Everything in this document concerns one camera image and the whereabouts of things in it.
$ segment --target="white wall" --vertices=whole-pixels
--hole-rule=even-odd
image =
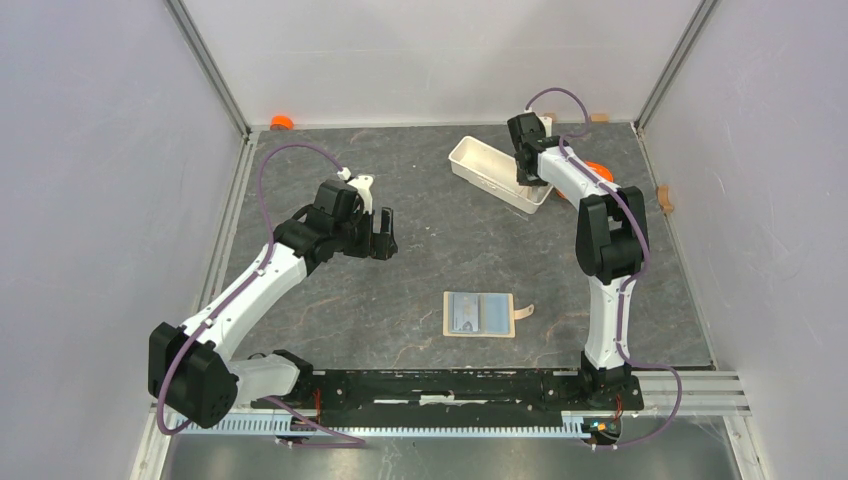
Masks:
[[[550,86],[633,120],[698,0],[185,3],[250,123],[338,125],[502,122]]]
[[[0,22],[0,476],[126,478],[147,337],[197,301],[239,137],[162,2]]]
[[[775,479],[848,466],[846,20],[842,0],[722,2],[647,130]]]

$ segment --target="white bin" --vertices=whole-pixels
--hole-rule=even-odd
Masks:
[[[463,138],[448,155],[453,173],[527,213],[536,213],[553,189],[522,187],[515,159],[474,137]]]

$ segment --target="robotic arm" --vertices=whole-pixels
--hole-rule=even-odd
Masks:
[[[315,201],[274,230],[256,261],[218,298],[178,327],[159,325],[150,336],[148,391],[158,396],[177,351],[189,339],[186,332],[211,323],[189,347],[168,388],[166,403],[203,428],[220,421],[235,404],[267,395],[288,394],[300,372],[296,358],[272,354],[232,361],[236,347],[271,306],[336,252],[358,258],[387,260],[397,253],[393,213],[381,212],[380,231],[374,232],[370,187],[373,178],[357,176],[345,183],[327,180]],[[270,261],[262,259],[273,248]],[[256,274],[245,287],[245,280]],[[240,290],[230,303],[233,292]],[[224,304],[214,320],[210,313]]]
[[[643,254],[633,226],[609,191],[624,199],[647,241],[642,192],[587,175],[590,168],[564,141],[563,155],[560,138],[550,136],[535,113],[518,115],[507,125],[516,151],[518,183],[551,183],[578,211],[575,250],[591,292],[589,338],[580,368],[584,389],[591,394],[610,386],[626,386],[631,383],[631,367],[619,353],[617,343],[629,356],[627,322],[635,282],[627,280],[639,272]],[[624,295],[620,296],[622,286]]]

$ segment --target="wooden block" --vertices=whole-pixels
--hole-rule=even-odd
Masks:
[[[668,185],[660,185],[657,187],[657,202],[660,204],[660,209],[666,215],[674,211],[674,205],[668,199]]]

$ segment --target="gray floor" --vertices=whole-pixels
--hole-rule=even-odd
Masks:
[[[400,253],[387,262],[337,256],[283,297],[248,334],[236,357],[286,348],[317,368],[572,367],[588,334],[589,290],[574,257],[576,212],[551,195],[526,215],[453,175],[448,153],[465,135],[511,152],[506,126],[449,126],[265,132],[259,137],[226,274],[229,283],[266,239],[255,172],[271,148],[312,142],[354,174],[375,177],[375,206],[395,210]],[[629,125],[592,126],[573,142],[584,160],[648,199],[653,265],[637,283],[630,323],[634,358],[677,366],[710,363],[680,262]],[[333,173],[308,150],[273,159],[265,172],[276,223],[312,202]],[[443,292],[514,293],[514,339],[442,336]]]
[[[623,426],[622,440],[661,420]],[[592,454],[577,440],[371,438],[363,450],[297,450],[268,437],[177,435],[163,479],[687,479],[739,473],[720,417],[680,418],[662,435],[617,452]]]

